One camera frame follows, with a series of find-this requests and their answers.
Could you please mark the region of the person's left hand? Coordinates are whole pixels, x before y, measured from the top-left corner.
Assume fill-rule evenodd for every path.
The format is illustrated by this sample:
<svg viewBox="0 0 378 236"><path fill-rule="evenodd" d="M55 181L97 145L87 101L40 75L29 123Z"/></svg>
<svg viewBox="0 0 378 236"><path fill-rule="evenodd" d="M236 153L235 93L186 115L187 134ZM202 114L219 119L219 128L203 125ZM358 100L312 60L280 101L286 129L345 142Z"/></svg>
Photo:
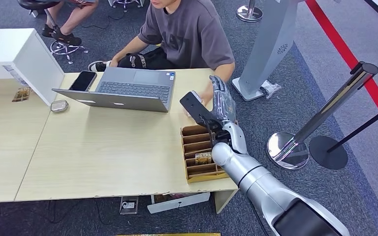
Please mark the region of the person's left hand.
<svg viewBox="0 0 378 236"><path fill-rule="evenodd" d="M206 88L200 95L202 104L206 107L207 104L212 100L214 95L212 88Z"/></svg>

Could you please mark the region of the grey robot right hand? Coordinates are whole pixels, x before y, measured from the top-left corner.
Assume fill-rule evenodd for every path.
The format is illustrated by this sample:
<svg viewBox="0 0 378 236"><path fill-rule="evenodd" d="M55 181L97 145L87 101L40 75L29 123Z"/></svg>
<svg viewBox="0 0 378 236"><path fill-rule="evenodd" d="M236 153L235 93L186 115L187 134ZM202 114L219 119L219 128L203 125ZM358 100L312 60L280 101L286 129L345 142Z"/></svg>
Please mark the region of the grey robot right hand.
<svg viewBox="0 0 378 236"><path fill-rule="evenodd" d="M236 103L226 83L217 75L209 77L213 86L213 113L221 121L236 121Z"/></svg>

